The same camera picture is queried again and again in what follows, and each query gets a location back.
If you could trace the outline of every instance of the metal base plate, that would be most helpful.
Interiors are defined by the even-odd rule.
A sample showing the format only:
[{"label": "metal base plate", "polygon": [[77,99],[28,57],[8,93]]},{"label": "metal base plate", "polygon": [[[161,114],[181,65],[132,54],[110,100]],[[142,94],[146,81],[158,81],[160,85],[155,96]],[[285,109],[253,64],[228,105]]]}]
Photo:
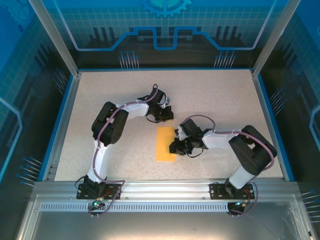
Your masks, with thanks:
[{"label": "metal base plate", "polygon": [[[105,200],[112,200],[117,193],[118,189],[120,188],[121,184],[106,184],[104,188],[104,199]],[[116,200],[120,199],[121,192],[116,196]],[[80,184],[78,187],[78,192],[76,194],[76,199],[88,199],[94,200],[96,197],[92,197],[88,188],[85,184]]]},{"label": "metal base plate", "polygon": [[231,197],[225,189],[224,183],[213,183],[209,184],[209,192],[211,200],[247,200],[248,194],[245,192],[248,190],[250,192],[250,199],[255,199],[254,189],[252,184],[246,184],[241,188],[234,197]]}]

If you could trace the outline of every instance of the speckled white tabletop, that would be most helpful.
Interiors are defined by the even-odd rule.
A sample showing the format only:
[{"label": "speckled white tabletop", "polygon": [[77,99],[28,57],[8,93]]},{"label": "speckled white tabletop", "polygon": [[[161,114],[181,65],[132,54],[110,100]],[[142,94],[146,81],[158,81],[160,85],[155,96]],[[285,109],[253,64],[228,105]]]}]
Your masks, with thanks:
[{"label": "speckled white tabletop", "polygon": [[[108,178],[228,178],[240,165],[231,150],[205,150],[197,158],[177,156],[175,162],[155,160],[157,127],[177,127],[193,114],[213,118],[218,131],[253,125],[271,141],[249,70],[85,72],[80,79],[55,180],[75,181],[88,173],[94,151],[91,126],[105,102],[132,102],[150,94],[154,83],[170,98],[174,120],[155,124],[145,117],[137,117],[128,121],[114,146]],[[205,118],[193,120],[203,130],[211,127]],[[270,170],[260,175],[282,176],[278,159]]]}]

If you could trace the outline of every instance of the blue frame border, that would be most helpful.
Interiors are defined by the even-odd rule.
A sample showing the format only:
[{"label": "blue frame border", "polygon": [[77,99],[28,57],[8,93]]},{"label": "blue frame border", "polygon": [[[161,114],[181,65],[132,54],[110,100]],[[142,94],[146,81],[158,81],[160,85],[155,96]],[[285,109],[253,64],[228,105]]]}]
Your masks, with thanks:
[{"label": "blue frame border", "polygon": [[39,176],[38,176],[38,179],[37,179],[38,182],[42,182],[43,181],[43,177],[44,177],[45,172],[46,172],[46,168],[47,168],[47,165],[48,165],[48,162],[49,162],[49,157],[50,157],[50,154],[51,154],[51,151],[52,151],[52,147],[54,145],[54,141],[55,141],[55,138],[56,138],[56,135],[57,135],[57,130],[58,130],[59,124],[61,122],[62,113],[64,112],[64,109],[65,109],[65,106],[66,106],[66,101],[67,101],[67,98],[68,98],[68,95],[69,95],[69,91],[70,91],[70,88],[71,88],[71,84],[72,84],[73,81],[74,81],[74,76],[71,75],[70,78],[69,78],[68,84],[66,86],[64,95],[63,95],[63,99],[62,99],[62,102],[61,102],[61,106],[60,106],[58,115],[57,115],[56,120],[55,120],[55,124],[54,124],[53,130],[52,130],[52,134],[51,134],[51,137],[50,137],[50,141],[49,141],[48,147],[47,147],[46,152],[45,152],[45,156],[44,156],[44,159],[43,159],[42,167],[40,169],[40,173],[39,173]]},{"label": "blue frame border", "polygon": [[267,91],[266,91],[266,88],[265,88],[265,85],[264,85],[264,82],[262,80],[262,77],[261,77],[260,73],[258,74],[257,78],[258,78],[259,84],[261,86],[263,98],[265,100],[267,111],[268,111],[268,114],[269,114],[270,119],[271,119],[271,124],[272,124],[274,132],[275,132],[275,137],[276,137],[276,139],[278,141],[278,144],[279,144],[279,148],[280,148],[279,150],[281,151],[281,154],[282,154],[285,171],[286,171],[286,173],[288,175],[289,181],[290,182],[294,182],[295,181],[295,177],[294,177],[294,174],[292,172],[292,169],[291,169],[291,166],[290,166],[290,162],[289,162],[286,150],[285,150],[284,142],[282,141],[282,138],[281,138],[281,135],[280,135],[280,131],[279,131],[279,128],[278,128],[278,125],[277,125],[277,122],[276,122],[276,118],[275,118],[275,115],[274,115],[274,113],[272,111],[271,104],[270,104],[270,101],[269,101],[269,98],[268,98],[268,95],[267,95]]}]

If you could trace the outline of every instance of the metal ventilation slot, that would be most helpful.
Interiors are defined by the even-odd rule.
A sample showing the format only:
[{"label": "metal ventilation slot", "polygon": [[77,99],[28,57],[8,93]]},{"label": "metal ventilation slot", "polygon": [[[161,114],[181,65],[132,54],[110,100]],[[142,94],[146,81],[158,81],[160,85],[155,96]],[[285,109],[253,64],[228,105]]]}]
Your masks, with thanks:
[{"label": "metal ventilation slot", "polygon": [[[42,212],[87,212],[87,202],[46,202],[41,205]],[[106,206],[97,210],[103,212]],[[226,202],[115,202],[110,212],[228,212]]]}]

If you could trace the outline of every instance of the yellow sponge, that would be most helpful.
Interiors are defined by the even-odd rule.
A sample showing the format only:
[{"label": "yellow sponge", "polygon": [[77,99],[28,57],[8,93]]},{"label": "yellow sponge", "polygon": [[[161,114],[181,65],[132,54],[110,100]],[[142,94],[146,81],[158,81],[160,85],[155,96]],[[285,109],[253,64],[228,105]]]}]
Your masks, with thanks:
[{"label": "yellow sponge", "polygon": [[159,126],[156,132],[155,160],[157,162],[174,162],[176,154],[169,153],[169,146],[175,140],[173,126]]}]

